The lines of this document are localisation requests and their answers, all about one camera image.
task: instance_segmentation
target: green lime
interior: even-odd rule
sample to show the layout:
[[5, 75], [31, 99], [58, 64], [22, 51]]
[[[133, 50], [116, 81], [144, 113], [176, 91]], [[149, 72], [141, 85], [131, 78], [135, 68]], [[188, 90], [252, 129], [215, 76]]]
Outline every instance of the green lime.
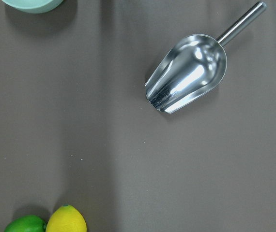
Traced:
[[11, 222], [4, 232], [45, 232], [46, 222], [36, 215], [27, 215]]

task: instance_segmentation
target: scoop handle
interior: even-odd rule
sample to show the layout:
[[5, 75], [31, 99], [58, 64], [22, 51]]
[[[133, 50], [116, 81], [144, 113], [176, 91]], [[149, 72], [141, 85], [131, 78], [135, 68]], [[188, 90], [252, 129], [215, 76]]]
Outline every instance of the scoop handle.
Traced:
[[241, 16], [230, 28], [228, 28], [222, 35], [216, 40], [223, 47], [229, 41], [231, 41], [239, 32], [241, 32], [246, 26], [248, 26], [254, 19], [262, 14], [267, 8], [267, 5], [263, 1], [258, 1], [248, 10], [243, 16]]

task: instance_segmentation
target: yellow fruit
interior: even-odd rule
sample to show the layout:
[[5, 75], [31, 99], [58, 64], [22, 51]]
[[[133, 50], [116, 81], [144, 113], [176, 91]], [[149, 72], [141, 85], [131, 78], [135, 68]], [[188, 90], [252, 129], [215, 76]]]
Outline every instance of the yellow fruit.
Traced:
[[64, 204], [52, 214], [46, 232], [86, 232], [86, 222], [73, 206]]

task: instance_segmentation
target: bowl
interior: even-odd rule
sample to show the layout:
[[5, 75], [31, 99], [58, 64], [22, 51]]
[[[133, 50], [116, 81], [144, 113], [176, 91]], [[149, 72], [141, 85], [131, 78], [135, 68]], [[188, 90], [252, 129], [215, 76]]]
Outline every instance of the bowl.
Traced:
[[57, 7], [63, 0], [2, 0], [4, 3], [20, 11], [39, 14]]

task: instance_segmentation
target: stainless steel scoop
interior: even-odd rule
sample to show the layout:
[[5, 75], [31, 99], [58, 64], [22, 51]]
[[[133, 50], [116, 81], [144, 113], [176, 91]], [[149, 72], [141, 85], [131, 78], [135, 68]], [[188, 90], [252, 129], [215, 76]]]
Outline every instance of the stainless steel scoop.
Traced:
[[195, 34], [177, 43], [145, 84], [149, 102], [171, 114], [217, 86], [227, 67], [223, 46], [265, 9], [257, 2], [217, 39]]

